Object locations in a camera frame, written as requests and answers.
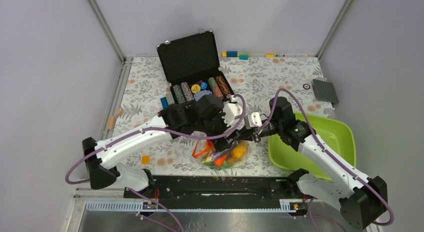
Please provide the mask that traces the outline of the yellow toy bell pepper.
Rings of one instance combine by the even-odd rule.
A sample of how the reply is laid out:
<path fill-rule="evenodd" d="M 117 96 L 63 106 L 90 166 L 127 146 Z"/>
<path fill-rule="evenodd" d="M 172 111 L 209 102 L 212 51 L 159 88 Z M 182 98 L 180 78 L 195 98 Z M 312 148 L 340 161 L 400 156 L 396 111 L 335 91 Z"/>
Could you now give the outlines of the yellow toy bell pepper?
<path fill-rule="evenodd" d="M 249 144 L 245 141 L 242 141 L 238 144 L 231 152 L 232 158 L 234 159 L 242 159 L 243 156 L 248 152 Z"/>

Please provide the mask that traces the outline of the clear zip top bag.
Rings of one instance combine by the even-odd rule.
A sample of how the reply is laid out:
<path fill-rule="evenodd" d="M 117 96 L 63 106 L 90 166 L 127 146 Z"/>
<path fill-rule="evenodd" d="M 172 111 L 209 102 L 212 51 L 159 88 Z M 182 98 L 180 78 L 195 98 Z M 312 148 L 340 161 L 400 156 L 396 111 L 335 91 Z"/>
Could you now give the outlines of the clear zip top bag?
<path fill-rule="evenodd" d="M 217 152 L 213 144 L 209 140 L 206 140 L 206 139 L 198 140 L 191 156 L 195 159 L 197 163 L 203 166 L 209 167 L 210 169 L 222 170 L 222 169 L 236 168 L 244 164 L 247 161 L 250 154 L 252 153 L 252 147 L 247 141 L 245 141 L 248 143 L 248 152 L 243 156 L 242 159 L 232 158 L 232 155 L 231 155 L 232 150 L 242 141 L 244 140 L 235 141 L 229 149 L 224 150 L 222 152 Z M 228 155 L 228 157 L 226 158 L 223 165 L 220 167 L 214 166 L 214 161 L 217 158 L 220 158 L 226 154 Z"/>

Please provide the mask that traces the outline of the orange toy carrot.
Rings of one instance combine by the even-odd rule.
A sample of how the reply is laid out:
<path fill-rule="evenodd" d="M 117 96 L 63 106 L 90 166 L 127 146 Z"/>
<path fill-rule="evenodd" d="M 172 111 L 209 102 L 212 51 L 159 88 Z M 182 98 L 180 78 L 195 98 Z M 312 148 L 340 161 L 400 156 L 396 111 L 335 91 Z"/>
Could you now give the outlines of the orange toy carrot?
<path fill-rule="evenodd" d="M 223 165 L 223 163 L 225 162 L 225 160 L 226 160 L 226 158 L 228 157 L 228 155 L 226 154 L 226 155 L 223 155 L 222 157 L 220 157 L 220 158 L 217 158 L 213 163 L 214 163 L 214 166 L 217 166 L 217 167 L 220 167 L 220 166 L 222 166 Z"/>

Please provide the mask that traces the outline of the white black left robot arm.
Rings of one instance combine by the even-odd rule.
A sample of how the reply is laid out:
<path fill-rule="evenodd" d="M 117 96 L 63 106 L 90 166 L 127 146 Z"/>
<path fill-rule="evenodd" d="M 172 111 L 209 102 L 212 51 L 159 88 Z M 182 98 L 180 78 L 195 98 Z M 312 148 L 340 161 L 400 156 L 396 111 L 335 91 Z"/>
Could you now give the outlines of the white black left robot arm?
<path fill-rule="evenodd" d="M 153 145 L 178 137 L 216 142 L 216 150 L 230 146 L 229 136 L 236 131 L 246 114 L 242 95 L 232 95 L 224 102 L 215 95 L 205 95 L 198 101 L 171 104 L 150 121 L 119 136 L 92 142 L 91 153 L 84 157 L 91 189 L 112 185 L 133 189 L 142 197 L 155 192 L 155 184 L 147 169 L 135 169 L 123 163 L 129 156 Z M 202 132 L 204 137 L 195 136 Z"/>

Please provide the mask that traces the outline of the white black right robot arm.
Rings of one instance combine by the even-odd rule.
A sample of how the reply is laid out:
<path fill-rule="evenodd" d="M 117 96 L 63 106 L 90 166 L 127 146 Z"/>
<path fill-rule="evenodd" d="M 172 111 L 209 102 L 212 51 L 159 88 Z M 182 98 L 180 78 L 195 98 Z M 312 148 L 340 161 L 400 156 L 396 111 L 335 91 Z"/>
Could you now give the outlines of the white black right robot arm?
<path fill-rule="evenodd" d="M 296 119 L 290 102 L 275 96 L 270 100 L 270 114 L 261 120 L 258 113 L 243 116 L 245 131 L 240 139 L 258 141 L 278 135 L 282 142 L 320 167 L 329 180 L 319 179 L 304 169 L 290 174 L 287 191 L 291 197 L 303 194 L 317 198 L 335 209 L 353 227 L 365 229 L 370 224 L 391 225 L 394 212 L 388 203 L 387 183 L 370 178 L 338 155 L 312 128 L 308 117 Z"/>

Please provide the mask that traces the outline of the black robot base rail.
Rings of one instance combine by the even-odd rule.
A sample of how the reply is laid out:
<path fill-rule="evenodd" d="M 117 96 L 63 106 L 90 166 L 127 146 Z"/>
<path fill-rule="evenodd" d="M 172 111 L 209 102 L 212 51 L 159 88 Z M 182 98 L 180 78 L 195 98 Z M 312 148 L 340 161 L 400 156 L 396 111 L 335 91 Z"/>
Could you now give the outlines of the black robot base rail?
<path fill-rule="evenodd" d="M 139 191 L 168 209 L 302 209 L 304 195 L 287 177 L 153 176 Z"/>

